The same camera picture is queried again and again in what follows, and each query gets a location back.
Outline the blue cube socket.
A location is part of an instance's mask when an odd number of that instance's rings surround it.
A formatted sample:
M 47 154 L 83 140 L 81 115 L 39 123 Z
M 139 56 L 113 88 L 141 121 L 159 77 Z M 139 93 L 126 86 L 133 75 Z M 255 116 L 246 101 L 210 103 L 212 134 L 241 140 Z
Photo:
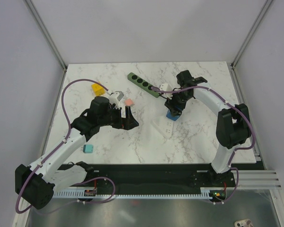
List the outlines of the blue cube socket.
M 166 117 L 172 121 L 177 121 L 180 117 L 180 115 L 176 115 L 176 116 L 173 116 L 170 112 L 170 110 L 167 111 L 167 114 L 166 114 Z

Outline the white triangular power strip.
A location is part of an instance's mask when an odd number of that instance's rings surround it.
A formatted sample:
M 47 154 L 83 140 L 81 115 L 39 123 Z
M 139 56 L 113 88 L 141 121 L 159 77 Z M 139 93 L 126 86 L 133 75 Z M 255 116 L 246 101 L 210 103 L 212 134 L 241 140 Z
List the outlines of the white triangular power strip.
M 166 116 L 158 116 L 152 120 L 153 127 L 166 139 L 171 139 L 175 121 Z

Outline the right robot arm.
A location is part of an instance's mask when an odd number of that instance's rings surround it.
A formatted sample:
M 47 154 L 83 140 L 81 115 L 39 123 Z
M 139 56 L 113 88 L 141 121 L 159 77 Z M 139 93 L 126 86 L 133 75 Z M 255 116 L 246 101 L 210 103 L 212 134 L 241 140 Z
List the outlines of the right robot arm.
M 249 121 L 249 110 L 245 104 L 232 105 L 217 92 L 209 88 L 203 77 L 194 78 L 188 70 L 177 74 L 179 90 L 168 93 L 165 106 L 166 117 L 176 121 L 186 107 L 187 101 L 195 98 L 207 106 L 216 116 L 216 138 L 219 146 L 211 162 L 213 171 L 207 174 L 208 183 L 218 186 L 224 181 L 224 174 L 230 169 L 235 151 L 252 135 Z

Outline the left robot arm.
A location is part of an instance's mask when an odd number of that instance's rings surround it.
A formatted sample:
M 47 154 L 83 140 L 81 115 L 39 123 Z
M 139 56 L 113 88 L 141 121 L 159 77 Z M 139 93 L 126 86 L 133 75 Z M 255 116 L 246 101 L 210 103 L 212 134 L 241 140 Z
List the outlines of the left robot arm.
M 94 182 L 94 174 L 84 162 L 78 162 L 69 169 L 59 171 L 59 167 L 78 148 L 100 131 L 103 126 L 131 130 L 139 126 L 126 106 L 125 117 L 122 110 L 115 108 L 106 97 L 98 96 L 90 107 L 82 112 L 71 124 L 71 130 L 52 151 L 42 155 L 29 166 L 19 165 L 15 170 L 15 191 L 36 209 L 45 207 L 53 195 L 70 186 L 82 183 L 89 186 Z

